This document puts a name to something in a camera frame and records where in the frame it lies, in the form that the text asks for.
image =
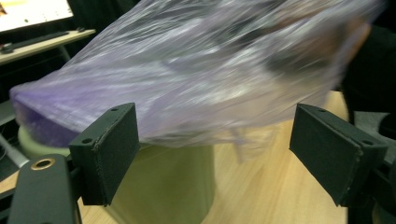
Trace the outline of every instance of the black 3d-printed part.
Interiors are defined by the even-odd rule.
[[[337,205],[356,206],[387,146],[324,109],[297,105],[290,149]]]
[[[109,109],[69,147],[73,163],[84,174],[84,204],[111,204],[140,148],[134,104]]]

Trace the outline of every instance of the clear plastic bag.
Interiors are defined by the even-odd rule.
[[[62,69],[15,87],[17,119],[45,135],[40,141],[67,146],[71,139],[40,120],[77,134],[110,107],[135,102],[142,142],[232,143],[255,155],[276,128],[262,137],[246,129],[292,119],[299,102],[321,105],[381,3],[142,0]]]

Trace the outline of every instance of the computer screen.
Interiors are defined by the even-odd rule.
[[[0,0],[0,32],[72,16],[67,0]]]

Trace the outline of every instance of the plastic bag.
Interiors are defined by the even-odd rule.
[[[66,147],[110,107],[135,102],[142,142],[232,143],[255,155],[276,128],[246,129],[292,119],[299,102],[321,105],[380,9],[376,0],[142,0],[62,69],[12,89],[17,121]]]

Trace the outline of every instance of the desk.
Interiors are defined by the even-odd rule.
[[[20,49],[15,49],[9,54],[0,54],[0,65],[11,63],[22,58],[26,58],[37,53],[59,48],[64,58],[68,61],[70,57],[64,48],[64,45],[86,38],[95,33],[95,30],[86,30],[79,33],[78,31],[69,31],[68,35],[59,36],[50,40],[42,41],[33,45],[29,45]]]
[[[339,92],[324,106],[341,118],[347,111]],[[288,150],[292,121],[280,125],[274,144],[254,161],[239,163],[230,145],[215,146],[216,196],[202,224],[345,224],[347,210],[331,197]],[[15,185],[17,175],[0,183]],[[81,206],[85,224],[116,223],[102,207]]]

